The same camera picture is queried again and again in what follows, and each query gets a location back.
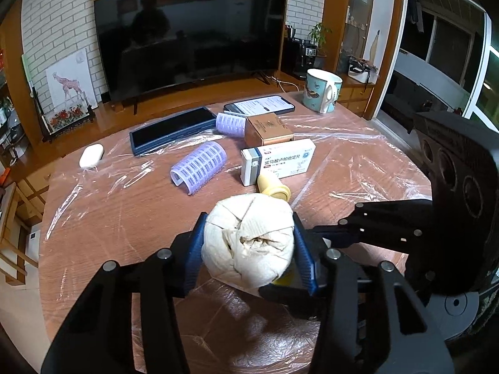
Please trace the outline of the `beige paper ball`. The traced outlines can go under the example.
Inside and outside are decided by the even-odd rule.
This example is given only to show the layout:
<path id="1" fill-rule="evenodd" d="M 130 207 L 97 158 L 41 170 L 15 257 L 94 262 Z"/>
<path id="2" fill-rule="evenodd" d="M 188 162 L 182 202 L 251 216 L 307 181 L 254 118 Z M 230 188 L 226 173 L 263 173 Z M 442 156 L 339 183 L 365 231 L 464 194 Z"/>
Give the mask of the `beige paper ball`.
<path id="1" fill-rule="evenodd" d="M 211 277 L 248 293 L 279 279 L 291 263 L 290 205 L 262 193 L 232 196 L 207 216 L 201 256 Z"/>

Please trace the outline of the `yellow plastic cup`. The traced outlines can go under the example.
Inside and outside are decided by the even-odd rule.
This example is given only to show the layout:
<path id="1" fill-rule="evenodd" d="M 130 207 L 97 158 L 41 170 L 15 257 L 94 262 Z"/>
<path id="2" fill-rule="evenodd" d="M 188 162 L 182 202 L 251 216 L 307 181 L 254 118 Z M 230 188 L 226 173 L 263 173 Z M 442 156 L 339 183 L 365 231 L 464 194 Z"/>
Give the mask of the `yellow plastic cup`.
<path id="1" fill-rule="evenodd" d="M 257 178 L 259 192 L 266 196 L 289 202 L 291 191 L 274 173 L 260 173 Z"/>

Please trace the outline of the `purple hair roller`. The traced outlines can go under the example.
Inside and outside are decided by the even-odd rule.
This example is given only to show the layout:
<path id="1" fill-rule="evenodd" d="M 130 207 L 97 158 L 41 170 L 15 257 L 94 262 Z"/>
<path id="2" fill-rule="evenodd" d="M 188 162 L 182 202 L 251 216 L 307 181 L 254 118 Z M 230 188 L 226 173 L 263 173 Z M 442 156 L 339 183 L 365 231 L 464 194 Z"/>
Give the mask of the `purple hair roller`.
<path id="1" fill-rule="evenodd" d="M 220 112 L 216 115 L 216 129 L 219 133 L 235 138 L 245 136 L 246 118 Z"/>
<path id="2" fill-rule="evenodd" d="M 189 195 L 197 193 L 207 184 L 227 161 L 227 153 L 217 142 L 201 144 L 170 170 L 170 177 L 176 187 L 184 185 Z"/>

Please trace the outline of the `teal ceramic mug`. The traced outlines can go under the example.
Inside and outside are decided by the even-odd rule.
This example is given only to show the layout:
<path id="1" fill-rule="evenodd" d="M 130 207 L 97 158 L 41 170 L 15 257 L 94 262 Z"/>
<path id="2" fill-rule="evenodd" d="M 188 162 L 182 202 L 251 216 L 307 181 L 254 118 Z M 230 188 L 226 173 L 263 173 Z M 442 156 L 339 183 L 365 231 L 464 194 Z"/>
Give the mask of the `teal ceramic mug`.
<path id="1" fill-rule="evenodd" d="M 342 78 L 322 69 L 308 69 L 303 104 L 313 112 L 327 114 L 335 109 L 342 88 Z"/>

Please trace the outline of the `brown cardboard box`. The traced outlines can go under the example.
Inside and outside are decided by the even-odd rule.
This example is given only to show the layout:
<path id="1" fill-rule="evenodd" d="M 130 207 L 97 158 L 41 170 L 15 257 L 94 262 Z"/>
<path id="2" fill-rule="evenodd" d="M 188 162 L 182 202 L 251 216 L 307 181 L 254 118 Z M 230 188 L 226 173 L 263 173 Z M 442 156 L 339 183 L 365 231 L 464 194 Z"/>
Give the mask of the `brown cardboard box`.
<path id="1" fill-rule="evenodd" d="M 293 140 L 293 131 L 275 113 L 248 117 L 245 121 L 245 144 L 249 148 Z"/>

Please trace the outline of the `white oval mouse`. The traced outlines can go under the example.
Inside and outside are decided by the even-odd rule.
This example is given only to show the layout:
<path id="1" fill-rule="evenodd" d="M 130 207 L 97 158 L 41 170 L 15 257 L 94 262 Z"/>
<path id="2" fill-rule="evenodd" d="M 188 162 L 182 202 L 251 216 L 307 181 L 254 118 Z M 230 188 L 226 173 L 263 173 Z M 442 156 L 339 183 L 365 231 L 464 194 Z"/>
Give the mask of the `white oval mouse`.
<path id="1" fill-rule="evenodd" d="M 99 163 L 104 154 L 102 144 L 93 144 L 86 147 L 80 157 L 79 167 L 82 169 L 90 169 Z"/>

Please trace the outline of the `black smartphone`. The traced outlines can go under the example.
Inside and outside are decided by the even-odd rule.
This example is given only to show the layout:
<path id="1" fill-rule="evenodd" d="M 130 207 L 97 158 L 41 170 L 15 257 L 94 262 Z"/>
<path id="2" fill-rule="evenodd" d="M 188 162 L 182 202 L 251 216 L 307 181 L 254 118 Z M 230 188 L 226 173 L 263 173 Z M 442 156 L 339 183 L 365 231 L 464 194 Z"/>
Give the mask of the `black smartphone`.
<path id="1" fill-rule="evenodd" d="M 224 111 L 244 117 L 258 116 L 266 113 L 281 115 L 294 112 L 295 105 L 280 95 L 270 95 L 227 104 L 224 106 Z"/>

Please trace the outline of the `flower picture frame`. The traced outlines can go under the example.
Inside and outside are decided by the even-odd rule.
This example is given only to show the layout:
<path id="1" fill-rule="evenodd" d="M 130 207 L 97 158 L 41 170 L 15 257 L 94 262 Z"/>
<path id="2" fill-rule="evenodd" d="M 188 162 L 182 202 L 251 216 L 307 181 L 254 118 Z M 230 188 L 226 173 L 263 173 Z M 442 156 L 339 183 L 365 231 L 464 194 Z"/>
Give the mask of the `flower picture frame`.
<path id="1" fill-rule="evenodd" d="M 45 127 L 45 141 L 57 138 L 85 122 L 93 122 L 95 112 L 87 100 L 86 94 L 69 97 L 62 104 L 54 106 L 50 111 L 41 115 Z"/>

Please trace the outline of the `dark blue long tray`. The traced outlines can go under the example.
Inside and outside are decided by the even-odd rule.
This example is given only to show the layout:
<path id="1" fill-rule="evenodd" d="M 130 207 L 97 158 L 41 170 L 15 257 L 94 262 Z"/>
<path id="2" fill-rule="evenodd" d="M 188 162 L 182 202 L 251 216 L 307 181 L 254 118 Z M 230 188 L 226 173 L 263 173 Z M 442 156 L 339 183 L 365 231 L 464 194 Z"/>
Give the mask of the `dark blue long tray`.
<path id="1" fill-rule="evenodd" d="M 131 150 L 135 156 L 142 156 L 215 126 L 216 115 L 204 106 L 179 112 L 130 132 Z"/>

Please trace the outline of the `small plant by window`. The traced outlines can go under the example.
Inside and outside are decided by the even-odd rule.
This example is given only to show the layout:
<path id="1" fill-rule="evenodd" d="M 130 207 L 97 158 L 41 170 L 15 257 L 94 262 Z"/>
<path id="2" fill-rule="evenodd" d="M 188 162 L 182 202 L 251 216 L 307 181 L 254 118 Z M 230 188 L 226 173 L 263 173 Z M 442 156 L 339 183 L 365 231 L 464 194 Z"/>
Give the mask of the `small plant by window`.
<path id="1" fill-rule="evenodd" d="M 325 26 L 322 22 L 315 24 L 309 32 L 309 37 L 312 43 L 316 46 L 316 59 L 314 67 L 317 69 L 324 69 L 326 64 L 326 42 L 327 36 L 331 33 L 332 30 Z"/>

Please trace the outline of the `giraffe painting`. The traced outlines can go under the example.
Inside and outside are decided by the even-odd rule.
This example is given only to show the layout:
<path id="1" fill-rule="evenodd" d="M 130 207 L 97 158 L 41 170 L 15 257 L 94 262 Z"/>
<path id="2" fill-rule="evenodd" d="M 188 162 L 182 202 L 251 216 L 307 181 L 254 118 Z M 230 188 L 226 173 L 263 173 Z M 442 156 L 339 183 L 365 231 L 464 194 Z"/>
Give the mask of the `giraffe painting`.
<path id="1" fill-rule="evenodd" d="M 82 48 L 54 63 L 45 70 L 45 75 L 54 108 L 77 99 L 86 99 L 90 106 L 97 107 L 86 49 Z"/>

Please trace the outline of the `white blue medicine box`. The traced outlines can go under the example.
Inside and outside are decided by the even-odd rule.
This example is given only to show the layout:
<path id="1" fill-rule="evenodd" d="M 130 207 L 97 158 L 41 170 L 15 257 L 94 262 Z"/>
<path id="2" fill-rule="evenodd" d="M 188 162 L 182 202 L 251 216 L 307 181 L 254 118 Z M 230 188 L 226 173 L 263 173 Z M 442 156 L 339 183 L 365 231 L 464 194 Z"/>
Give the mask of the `white blue medicine box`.
<path id="1" fill-rule="evenodd" d="M 278 178 L 305 173 L 315 150 L 316 145 L 309 138 L 244 149 L 241 151 L 241 182 L 245 187 L 255 185 L 263 171 L 272 172 Z"/>

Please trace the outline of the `large black television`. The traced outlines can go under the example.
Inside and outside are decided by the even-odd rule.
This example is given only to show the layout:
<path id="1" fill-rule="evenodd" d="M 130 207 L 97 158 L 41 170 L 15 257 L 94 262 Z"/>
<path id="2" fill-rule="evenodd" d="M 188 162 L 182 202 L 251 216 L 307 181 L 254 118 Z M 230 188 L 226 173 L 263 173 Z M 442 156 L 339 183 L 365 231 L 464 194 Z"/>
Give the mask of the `large black television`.
<path id="1" fill-rule="evenodd" d="M 287 0 L 95 0 L 112 101 L 278 69 Z"/>

